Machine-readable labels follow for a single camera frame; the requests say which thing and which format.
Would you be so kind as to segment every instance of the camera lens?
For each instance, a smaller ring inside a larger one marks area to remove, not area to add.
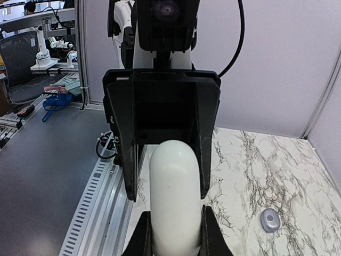
[[[180,15],[180,8],[172,0],[158,1],[154,7],[156,18],[164,22],[176,21]]]

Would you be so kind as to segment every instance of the white marble tabletop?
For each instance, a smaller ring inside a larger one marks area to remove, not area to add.
[[[235,256],[341,255],[341,198],[308,141],[215,129],[210,205]],[[129,242],[149,204],[149,146],[126,236]],[[266,233],[263,210],[280,214]]]

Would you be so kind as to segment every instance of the blue object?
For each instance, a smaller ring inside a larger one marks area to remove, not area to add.
[[[43,123],[45,123],[48,118],[52,115],[54,111],[59,111],[64,109],[72,101],[71,94],[58,93],[55,96],[51,96],[45,100],[43,103],[44,109],[47,111],[46,115],[43,117]]]
[[[262,212],[261,223],[264,230],[268,233],[276,232],[281,226],[278,213],[274,209],[266,209]]]

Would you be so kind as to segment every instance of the blue basket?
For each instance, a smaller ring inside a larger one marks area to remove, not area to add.
[[[45,100],[43,103],[44,109],[47,111],[43,118],[43,123],[45,123],[54,111],[59,111],[64,109],[72,101],[72,94],[62,94],[58,93],[56,96],[51,96]]]

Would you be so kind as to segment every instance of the black mesh chair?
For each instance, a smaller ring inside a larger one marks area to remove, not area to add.
[[[32,75],[30,67],[39,51],[37,34],[30,31],[0,41],[2,56],[8,79],[7,90],[12,103],[29,103],[38,98],[44,87],[56,83],[63,76]]]

